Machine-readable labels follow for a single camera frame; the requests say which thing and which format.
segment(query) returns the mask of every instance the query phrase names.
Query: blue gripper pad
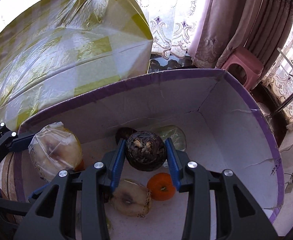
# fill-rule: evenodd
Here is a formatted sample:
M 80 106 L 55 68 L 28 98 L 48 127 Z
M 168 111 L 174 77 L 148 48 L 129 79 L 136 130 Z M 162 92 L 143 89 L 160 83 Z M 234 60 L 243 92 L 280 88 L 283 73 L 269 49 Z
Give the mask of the blue gripper pad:
M 177 160 L 175 159 L 176 150 L 173 146 L 171 138 L 168 138 L 165 140 L 165 146 L 167 148 L 167 161 L 168 161 L 168 165 L 169 165 L 172 183 L 175 186 L 175 188 L 177 189 L 177 191 L 179 191 L 179 189 L 181 187 L 180 172 L 179 172 Z
M 118 152 L 115 153 L 116 159 L 112 168 L 112 179 L 111 179 L 111 192 L 117 188 L 120 182 L 120 177 L 123 169 L 123 164 L 125 160 L 125 140 L 122 140 L 120 147 L 118 148 Z

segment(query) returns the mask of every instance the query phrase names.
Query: power outlet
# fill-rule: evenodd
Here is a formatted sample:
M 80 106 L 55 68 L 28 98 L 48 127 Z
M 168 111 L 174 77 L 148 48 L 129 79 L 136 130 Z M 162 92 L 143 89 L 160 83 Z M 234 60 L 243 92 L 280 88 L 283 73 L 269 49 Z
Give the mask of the power outlet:
M 289 182 L 285 188 L 285 194 L 291 193 L 292 189 L 293 189 L 293 182 Z

